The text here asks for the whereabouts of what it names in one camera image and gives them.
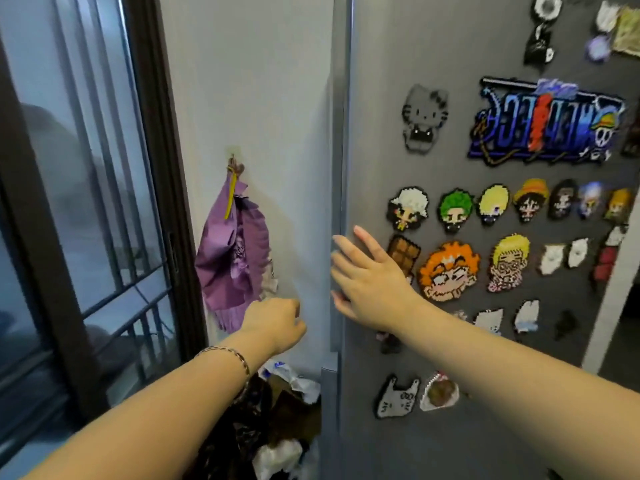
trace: gray refrigerator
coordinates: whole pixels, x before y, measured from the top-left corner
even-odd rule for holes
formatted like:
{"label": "gray refrigerator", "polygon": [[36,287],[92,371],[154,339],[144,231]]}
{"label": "gray refrigerator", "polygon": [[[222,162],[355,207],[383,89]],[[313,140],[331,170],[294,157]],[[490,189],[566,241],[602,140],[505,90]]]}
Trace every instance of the gray refrigerator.
{"label": "gray refrigerator", "polygon": [[[464,310],[471,322],[483,310],[502,309],[496,331],[505,339],[580,367],[603,299],[611,314],[620,314],[640,259],[623,247],[628,269],[611,277],[605,270],[605,279],[593,279],[616,225],[604,219],[607,203],[615,190],[637,188],[640,161],[633,148],[623,147],[636,118],[640,59],[614,52],[605,62],[589,60],[586,44],[597,35],[602,0],[561,1],[559,15],[540,34],[544,14],[536,13],[534,0],[335,0],[332,231],[352,236],[360,225],[383,246],[395,235],[419,246],[412,268],[419,292],[420,269],[434,251],[445,242],[469,244],[480,256],[475,284],[456,299],[435,303],[448,312]],[[640,6],[640,0],[616,1]],[[525,64],[532,42],[543,45],[541,60]],[[548,92],[540,89],[542,78],[553,86]],[[411,96],[417,85],[423,101]],[[552,95],[540,109],[537,99],[545,93]],[[416,106],[422,115],[428,112],[422,126]],[[527,222],[527,209],[513,198],[526,193],[530,179],[545,181],[547,197]],[[601,202],[587,210],[590,217],[580,217],[578,199],[566,218],[550,218],[553,190],[564,180],[587,193],[589,182],[601,184]],[[477,207],[494,184],[507,187],[510,197],[501,217],[486,225]],[[428,195],[428,217],[400,232],[388,211],[407,187]],[[439,215],[441,198],[455,189],[473,196],[475,209],[452,235]],[[636,237],[633,220],[628,239]],[[530,242],[522,283],[490,292],[494,246],[514,233]],[[572,243],[584,238],[588,251],[579,266],[563,261],[552,274],[541,274],[545,245],[565,244],[566,259]],[[516,313],[532,300],[540,307],[538,329],[517,334]],[[558,339],[568,315],[568,331]],[[615,328],[615,320],[605,325]],[[402,387],[420,378],[420,401],[435,367],[405,347],[382,354],[375,331],[335,310],[331,327],[334,354],[323,370],[324,478],[546,478],[545,462],[472,397],[462,394],[453,407],[434,411],[422,411],[416,402],[403,417],[377,419],[374,402],[389,375]],[[605,349],[600,342],[606,336],[592,346]]]}

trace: purple plastic bag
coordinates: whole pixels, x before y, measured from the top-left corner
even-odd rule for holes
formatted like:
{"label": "purple plastic bag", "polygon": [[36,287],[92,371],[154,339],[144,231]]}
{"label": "purple plastic bag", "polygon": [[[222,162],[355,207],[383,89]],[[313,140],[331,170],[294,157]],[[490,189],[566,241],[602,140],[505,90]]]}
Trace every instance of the purple plastic bag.
{"label": "purple plastic bag", "polygon": [[262,274],[269,262],[269,231],[258,206],[236,182],[231,213],[225,219],[232,172],[227,174],[204,225],[196,254],[196,272],[207,307],[229,333],[240,329],[249,305],[262,292]]}

